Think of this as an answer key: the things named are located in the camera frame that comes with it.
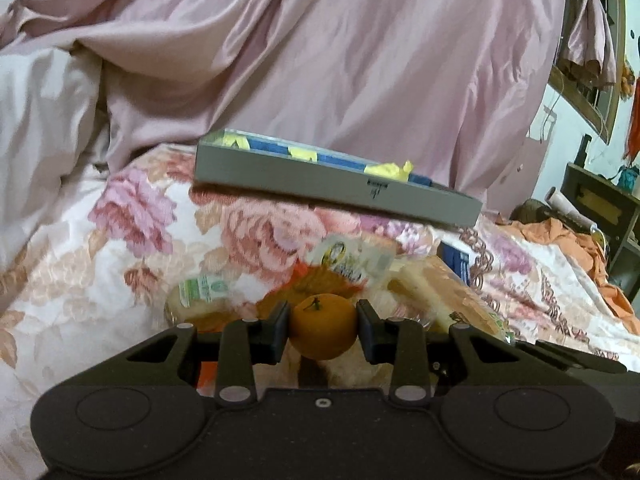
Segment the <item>wooden framed window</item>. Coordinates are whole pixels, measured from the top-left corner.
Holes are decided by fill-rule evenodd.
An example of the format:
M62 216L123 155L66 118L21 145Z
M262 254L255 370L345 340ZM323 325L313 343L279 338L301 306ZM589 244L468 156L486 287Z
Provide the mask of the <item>wooden framed window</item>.
M565 0L549 84L605 143L622 95L625 32L626 0Z

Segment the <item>dark wooden cabinet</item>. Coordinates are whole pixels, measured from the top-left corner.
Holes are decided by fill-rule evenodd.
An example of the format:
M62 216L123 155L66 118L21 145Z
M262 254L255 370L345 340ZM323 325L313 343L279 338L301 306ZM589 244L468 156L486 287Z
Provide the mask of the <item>dark wooden cabinet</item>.
M639 292L639 200L585 167L589 134L582 136L574 162L566 165L561 192L597 223L608 243L608 277L634 302Z

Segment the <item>pink satin quilt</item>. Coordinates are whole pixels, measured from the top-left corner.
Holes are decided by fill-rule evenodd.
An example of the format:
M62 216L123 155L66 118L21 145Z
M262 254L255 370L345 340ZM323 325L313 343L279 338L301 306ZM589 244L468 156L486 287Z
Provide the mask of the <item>pink satin quilt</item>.
M233 128L482 199L544 96L564 1L14 0L1 50L102 58L111 170Z

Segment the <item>floral bed sheet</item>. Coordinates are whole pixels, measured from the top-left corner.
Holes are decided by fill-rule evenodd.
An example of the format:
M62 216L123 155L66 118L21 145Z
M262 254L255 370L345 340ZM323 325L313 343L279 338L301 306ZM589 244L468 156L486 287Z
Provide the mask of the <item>floral bed sheet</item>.
M165 299L210 273L230 287L234 312L286 283L326 236L393 243L405 257L440 242L466 252L472 289L514 336L548 340L639 366L626 330L597 286L555 245L510 235L487 217L471 229L197 188L194 151L164 144L113 177L89 172L62 187L53 211L1 277L1 474L44 471L29 416L49 388L148 338Z

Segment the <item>grey cardboard box tray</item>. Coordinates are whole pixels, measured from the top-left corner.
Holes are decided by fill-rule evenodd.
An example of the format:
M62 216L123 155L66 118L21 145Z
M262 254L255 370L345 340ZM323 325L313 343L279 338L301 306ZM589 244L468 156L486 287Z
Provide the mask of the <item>grey cardboard box tray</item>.
M382 164L341 152L224 129L196 147L194 180L258 193L306 198L395 217L474 226L482 203L417 174L408 182L365 174Z

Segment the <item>orange cloth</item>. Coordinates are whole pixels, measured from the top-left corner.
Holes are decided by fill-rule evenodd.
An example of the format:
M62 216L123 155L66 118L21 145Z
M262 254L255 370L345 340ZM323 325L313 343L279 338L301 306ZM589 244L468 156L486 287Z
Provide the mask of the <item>orange cloth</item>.
M558 246L565 257L574 259L588 274L608 308L623 322L626 330L639 335L639 319L624 292L608 281L604 252L590 235L575 233L555 218L534 223L511 221L501 229L526 242Z

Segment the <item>green label biscuit pack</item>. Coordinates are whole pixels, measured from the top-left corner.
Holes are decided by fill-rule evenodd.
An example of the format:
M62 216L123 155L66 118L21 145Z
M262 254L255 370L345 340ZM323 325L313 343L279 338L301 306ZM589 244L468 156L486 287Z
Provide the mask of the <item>green label biscuit pack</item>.
M171 325L213 321L232 313L229 285L218 275L187 278L169 292L164 315Z

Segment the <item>dark blue snack stick packet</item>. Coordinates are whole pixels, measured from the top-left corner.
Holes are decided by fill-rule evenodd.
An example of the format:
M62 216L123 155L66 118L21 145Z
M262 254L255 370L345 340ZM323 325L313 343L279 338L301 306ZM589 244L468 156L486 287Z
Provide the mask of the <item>dark blue snack stick packet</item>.
M437 255L460 278L463 284L470 284L470 262L469 256L465 252L447 243L440 242L437 247Z

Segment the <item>yellow snack wrapper in tray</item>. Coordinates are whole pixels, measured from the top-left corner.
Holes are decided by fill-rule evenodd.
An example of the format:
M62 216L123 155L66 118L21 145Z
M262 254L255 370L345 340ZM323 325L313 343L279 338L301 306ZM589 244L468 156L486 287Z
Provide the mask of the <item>yellow snack wrapper in tray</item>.
M402 166L398 166L394 162L386 162L385 164L367 165L363 172L371 176L377 176L388 180L400 182L408 182L413 170L413 164L410 160L406 160Z

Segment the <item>clear wrapped bread pack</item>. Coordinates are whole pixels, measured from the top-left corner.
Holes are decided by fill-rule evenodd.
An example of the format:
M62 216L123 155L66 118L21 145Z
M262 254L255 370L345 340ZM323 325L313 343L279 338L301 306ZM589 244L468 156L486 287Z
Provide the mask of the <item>clear wrapped bread pack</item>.
M398 302L399 315L431 332L447 333L451 325L462 323L514 343L509 324L437 256L394 262L386 288Z

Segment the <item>orange dried tofu packet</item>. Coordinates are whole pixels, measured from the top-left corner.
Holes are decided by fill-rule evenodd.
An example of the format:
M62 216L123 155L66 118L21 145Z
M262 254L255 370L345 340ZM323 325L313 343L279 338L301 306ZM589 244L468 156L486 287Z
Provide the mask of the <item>orange dried tofu packet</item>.
M291 278L279 288L259 300L255 306L258 318L268 318L272 310L282 302L291 307L310 296L333 294L344 298L352 298L363 290L363 284L349 281L326 266L310 266L298 262L294 266Z

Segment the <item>small orange mandarin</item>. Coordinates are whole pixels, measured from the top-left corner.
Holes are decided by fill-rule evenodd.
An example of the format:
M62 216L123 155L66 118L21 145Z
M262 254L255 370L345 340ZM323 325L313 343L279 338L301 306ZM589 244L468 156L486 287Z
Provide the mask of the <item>small orange mandarin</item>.
M333 360L352 348L357 337L357 311L342 296L306 298L290 313L290 341L306 359Z

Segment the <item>rolled white paper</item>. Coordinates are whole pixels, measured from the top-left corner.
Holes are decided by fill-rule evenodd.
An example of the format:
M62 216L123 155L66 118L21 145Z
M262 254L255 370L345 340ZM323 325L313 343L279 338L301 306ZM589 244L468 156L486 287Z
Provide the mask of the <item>rolled white paper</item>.
M578 226L581 226L589 232L598 228L597 222L581 214L570 200L555 186L550 188L544 200L554 211L562 214L566 218L569 218L578 224Z

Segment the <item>white green snack sachet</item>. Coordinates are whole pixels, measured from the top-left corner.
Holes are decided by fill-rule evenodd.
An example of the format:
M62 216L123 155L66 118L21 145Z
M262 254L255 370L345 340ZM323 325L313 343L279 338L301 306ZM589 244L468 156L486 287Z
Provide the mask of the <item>white green snack sachet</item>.
M393 243L331 234L308 252L305 262L340 274L349 283L370 285L384 276L395 257Z

